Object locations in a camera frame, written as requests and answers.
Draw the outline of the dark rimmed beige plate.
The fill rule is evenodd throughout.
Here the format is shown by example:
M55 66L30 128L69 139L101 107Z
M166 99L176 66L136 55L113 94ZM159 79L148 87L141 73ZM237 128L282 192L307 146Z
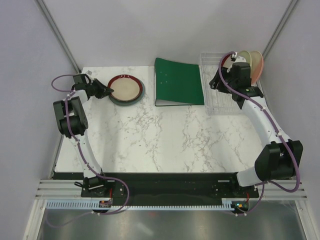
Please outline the dark rimmed beige plate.
M231 54L227 55L223 60L222 60L222 63L221 63L221 66L223 68L226 68L228 69L234 62L232 61L231 59Z

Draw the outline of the red rimmed cream plate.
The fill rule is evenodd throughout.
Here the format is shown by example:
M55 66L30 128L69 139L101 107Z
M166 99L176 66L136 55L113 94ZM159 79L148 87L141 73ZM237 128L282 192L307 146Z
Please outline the red rimmed cream plate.
M143 94L142 82L129 74L121 74L113 77L107 85L113 92L109 98L121 103L129 103L137 100Z

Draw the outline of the grey-blue plate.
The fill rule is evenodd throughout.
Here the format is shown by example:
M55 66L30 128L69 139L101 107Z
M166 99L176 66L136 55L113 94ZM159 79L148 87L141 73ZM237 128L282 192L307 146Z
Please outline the grey-blue plate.
M116 105L118 105L118 106L131 106L131 105L134 105L134 104L138 103L138 102L144 97L144 95L145 95L145 86L144 86L143 83L142 83L142 86L143 86L142 96L140 96L138 99L136 99L136 100L134 100L134 101L125 103L125 102L119 102L119 101L116 101L116 100L111 100L110 97L109 97L109 99L110 99L114 104L116 104Z

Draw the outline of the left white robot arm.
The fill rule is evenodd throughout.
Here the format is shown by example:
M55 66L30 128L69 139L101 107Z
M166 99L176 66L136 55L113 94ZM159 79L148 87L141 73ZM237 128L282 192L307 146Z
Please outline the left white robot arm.
M61 90L66 97L53 103L53 110L59 132L69 139L80 161L85 179L103 176L103 169L97 162L89 142L89 122L84 110L84 104L91 97L103 99L111 95L114 90L91 78L85 73L70 75L73 86L70 90Z

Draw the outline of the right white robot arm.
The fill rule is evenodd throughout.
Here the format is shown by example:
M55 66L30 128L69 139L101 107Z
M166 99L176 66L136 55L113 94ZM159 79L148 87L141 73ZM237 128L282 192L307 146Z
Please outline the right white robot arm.
M303 145L292 140L272 116L262 91L251 85L251 67L247 62L234 62L224 67L220 62L209 86L230 94L239 109L250 119L262 143L263 149L247 170L239 171L236 180L229 184L235 197L242 196L247 187L271 183L288 193L294 193L300 185L299 165Z

